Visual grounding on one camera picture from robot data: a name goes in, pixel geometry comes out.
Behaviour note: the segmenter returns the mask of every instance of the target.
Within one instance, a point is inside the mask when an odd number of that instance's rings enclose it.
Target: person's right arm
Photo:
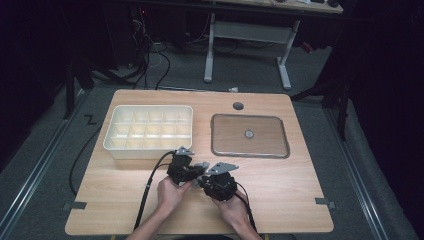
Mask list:
[[[240,191],[237,194],[246,199],[245,195]],[[233,196],[228,201],[218,201],[212,199],[212,201],[218,206],[219,211],[225,222],[227,222],[237,235],[242,240],[262,240],[258,233],[250,225],[249,218],[247,216],[247,209],[244,203],[236,196]]]

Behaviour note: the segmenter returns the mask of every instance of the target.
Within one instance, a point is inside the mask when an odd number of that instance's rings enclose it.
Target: wooden table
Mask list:
[[[244,104],[241,111],[234,102]],[[70,235],[119,235],[132,232],[147,179],[157,162],[115,160],[103,148],[103,140],[118,105],[189,105],[193,108],[192,164],[221,161],[239,165],[232,171],[249,194],[260,233],[330,232],[333,222],[326,205],[315,198],[323,193],[315,173],[290,98],[283,94],[118,90],[110,104],[88,164],[77,202],[65,230]],[[271,115],[284,122],[290,156],[287,159],[217,157],[211,152],[211,117],[215,113]],[[156,187],[166,167],[154,177],[142,221],[157,203]],[[189,190],[179,209],[160,230],[161,234],[230,234],[211,199],[202,189]]]

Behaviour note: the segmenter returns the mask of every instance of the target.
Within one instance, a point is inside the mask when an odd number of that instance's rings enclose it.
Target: person's left hand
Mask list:
[[[184,194],[191,188],[191,181],[182,186],[176,185],[168,176],[158,184],[158,209],[171,214],[183,200]]]

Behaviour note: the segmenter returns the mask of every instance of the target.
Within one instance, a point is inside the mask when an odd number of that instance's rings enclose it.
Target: person's left arm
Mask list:
[[[153,239],[166,219],[177,209],[183,200],[184,194],[191,187],[191,182],[186,182],[182,186],[172,182],[170,177],[164,178],[158,185],[158,206],[127,240],[147,240]]]

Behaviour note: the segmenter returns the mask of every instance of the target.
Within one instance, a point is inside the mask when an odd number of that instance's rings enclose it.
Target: white storage box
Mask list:
[[[159,159],[192,144],[193,109],[182,105],[120,105],[103,146],[115,159]]]

